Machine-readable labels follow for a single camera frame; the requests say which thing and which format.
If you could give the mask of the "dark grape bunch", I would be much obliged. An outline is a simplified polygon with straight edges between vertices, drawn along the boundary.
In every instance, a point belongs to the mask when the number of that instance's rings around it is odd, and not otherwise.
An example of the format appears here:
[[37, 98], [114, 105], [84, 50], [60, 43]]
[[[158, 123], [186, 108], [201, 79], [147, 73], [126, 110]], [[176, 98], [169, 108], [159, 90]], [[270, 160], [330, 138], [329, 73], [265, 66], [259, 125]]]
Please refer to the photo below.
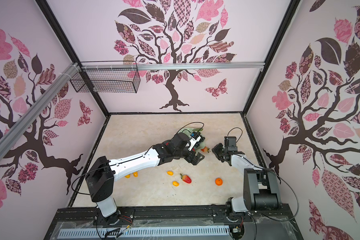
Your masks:
[[203, 128], [194, 128], [194, 129], [191, 129], [191, 133], [199, 133], [203, 130]]

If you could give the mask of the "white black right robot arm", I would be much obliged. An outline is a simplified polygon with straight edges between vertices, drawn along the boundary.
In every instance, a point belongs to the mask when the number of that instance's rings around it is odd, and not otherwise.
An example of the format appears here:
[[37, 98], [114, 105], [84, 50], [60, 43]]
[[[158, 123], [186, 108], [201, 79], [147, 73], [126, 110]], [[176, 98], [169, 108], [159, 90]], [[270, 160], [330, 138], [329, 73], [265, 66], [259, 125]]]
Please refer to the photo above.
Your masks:
[[233, 212], [276, 211], [281, 209], [282, 200], [277, 176], [271, 169], [265, 169], [252, 163], [247, 156], [238, 151], [237, 138], [224, 138], [224, 143], [217, 144], [212, 152], [215, 157], [228, 163], [243, 174], [243, 194], [230, 198], [228, 206]]

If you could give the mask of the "green scalloped fruit bowl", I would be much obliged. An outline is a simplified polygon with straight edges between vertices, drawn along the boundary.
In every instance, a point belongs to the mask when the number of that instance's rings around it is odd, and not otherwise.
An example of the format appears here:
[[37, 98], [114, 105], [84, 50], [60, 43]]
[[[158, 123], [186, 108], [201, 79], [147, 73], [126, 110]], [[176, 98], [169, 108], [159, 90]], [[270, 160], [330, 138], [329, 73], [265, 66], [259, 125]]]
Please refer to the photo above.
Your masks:
[[206, 138], [201, 134], [203, 128], [183, 128], [179, 132], [187, 135], [191, 142], [191, 147], [189, 150], [192, 150], [196, 153], [202, 152], [207, 153], [209, 148], [206, 146]]

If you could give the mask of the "large red strawberry front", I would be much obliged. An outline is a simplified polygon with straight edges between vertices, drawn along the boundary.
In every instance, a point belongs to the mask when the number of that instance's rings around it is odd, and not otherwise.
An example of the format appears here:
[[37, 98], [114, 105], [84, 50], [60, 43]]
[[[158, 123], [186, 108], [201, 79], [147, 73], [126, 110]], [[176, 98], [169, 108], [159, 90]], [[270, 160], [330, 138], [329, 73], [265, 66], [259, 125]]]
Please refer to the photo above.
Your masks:
[[187, 183], [187, 184], [191, 184], [192, 180], [188, 175], [185, 174], [180, 174], [181, 175], [181, 179], [183, 182]]

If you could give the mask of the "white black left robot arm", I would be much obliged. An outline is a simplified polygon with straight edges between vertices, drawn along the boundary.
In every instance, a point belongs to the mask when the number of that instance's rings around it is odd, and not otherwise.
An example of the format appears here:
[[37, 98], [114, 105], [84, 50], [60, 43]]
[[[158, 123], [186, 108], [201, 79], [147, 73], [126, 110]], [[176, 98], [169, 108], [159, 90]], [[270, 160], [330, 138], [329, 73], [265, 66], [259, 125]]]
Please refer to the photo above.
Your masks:
[[122, 159], [108, 160], [105, 156], [98, 158], [91, 169], [84, 175], [89, 195], [100, 209], [104, 218], [118, 214], [118, 207], [113, 198], [114, 182], [140, 170], [170, 163], [172, 160], [184, 159], [197, 165], [205, 158], [196, 153], [205, 137], [199, 132], [176, 133], [170, 140], [155, 144], [148, 150]]

